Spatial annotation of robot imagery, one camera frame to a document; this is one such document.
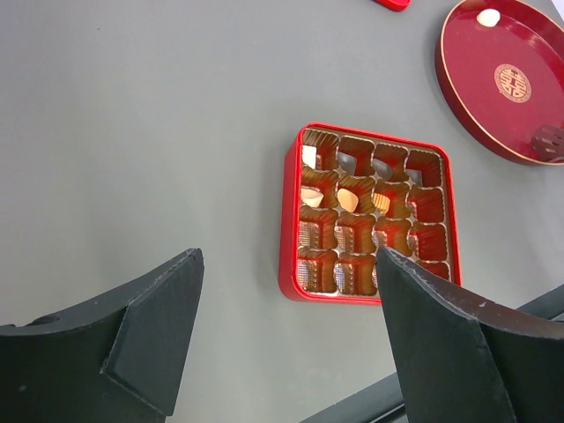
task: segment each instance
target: gray table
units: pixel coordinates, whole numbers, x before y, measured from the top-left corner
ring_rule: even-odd
[[[493,155],[439,91],[453,1],[22,3],[0,5],[0,322],[201,247],[169,421],[297,422],[394,371],[379,308],[278,289],[283,159],[307,122],[446,149],[472,291],[516,307],[562,283],[562,169]]]

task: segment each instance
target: gold paper liner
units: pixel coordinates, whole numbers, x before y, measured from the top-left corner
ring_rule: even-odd
[[[355,177],[344,174],[338,181],[338,189],[348,189],[359,198],[355,213],[372,213],[375,210],[372,204],[372,192],[375,179],[371,177]]]
[[[372,168],[372,151],[374,143],[367,139],[342,137],[338,150],[356,159],[354,176],[370,176],[375,173]]]
[[[406,219],[388,219],[379,218],[375,224],[375,235],[377,236],[379,245],[385,245],[404,256],[410,256],[412,251],[407,245],[407,234],[412,227],[412,223]]]
[[[424,187],[440,187],[442,185],[441,156],[438,154],[412,150],[405,163],[405,168],[419,170]]]
[[[423,260],[418,260],[417,264],[439,278],[450,280],[450,269],[444,262],[425,262]]]
[[[319,170],[334,170],[338,167],[337,146],[338,136],[322,130],[306,130],[303,134],[303,144],[315,147],[315,168]]]
[[[378,144],[374,151],[374,158],[383,161],[391,167],[392,174],[388,182],[405,182],[408,176],[404,171],[407,149],[389,144]]]
[[[300,245],[312,249],[334,249],[337,239],[333,228],[337,218],[338,213],[334,210],[312,209],[303,205],[300,208]]]
[[[349,295],[375,295],[372,279],[375,257],[343,253],[335,265],[338,290]]]
[[[409,233],[409,244],[421,260],[447,259],[447,231],[443,224],[415,222]]]
[[[407,209],[407,193],[409,192],[409,185],[404,182],[390,183],[383,180],[378,181],[375,186],[374,193],[382,194],[390,199],[390,209],[386,216],[393,219],[406,219],[410,216],[410,211]]]
[[[318,189],[323,194],[323,200],[319,204],[321,208],[333,208],[338,206],[337,192],[335,190],[338,182],[338,173],[335,171],[313,170],[311,167],[301,169],[301,186],[303,188]]]
[[[313,249],[298,250],[298,283],[311,293],[334,293],[337,284],[333,276],[337,253]]]
[[[343,212],[335,224],[335,236],[338,246],[346,253],[374,253],[376,246],[372,242],[374,216],[355,215]]]
[[[413,217],[423,223],[440,223],[444,216],[444,195],[439,188],[412,187],[407,205]]]

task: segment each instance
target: red box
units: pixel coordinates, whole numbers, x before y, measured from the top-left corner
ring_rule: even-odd
[[[304,143],[316,148],[315,168],[302,162]],[[344,157],[354,158],[353,174],[341,166]],[[319,207],[301,201],[304,187],[323,193]],[[351,212],[341,207],[338,189],[359,199]],[[385,214],[375,208],[375,193],[390,199]],[[286,154],[280,290],[295,301],[381,304],[375,275],[380,245],[461,285],[447,154],[410,139],[306,125]]]
[[[393,11],[402,11],[409,6],[411,0],[376,0],[376,2]]]

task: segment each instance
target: red round tray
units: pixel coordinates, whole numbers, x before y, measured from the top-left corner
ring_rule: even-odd
[[[484,9],[500,12],[488,28]],[[463,126],[505,159],[541,161],[531,138],[543,124],[564,128],[564,32],[517,0],[464,0],[450,12],[435,50],[442,92]]]

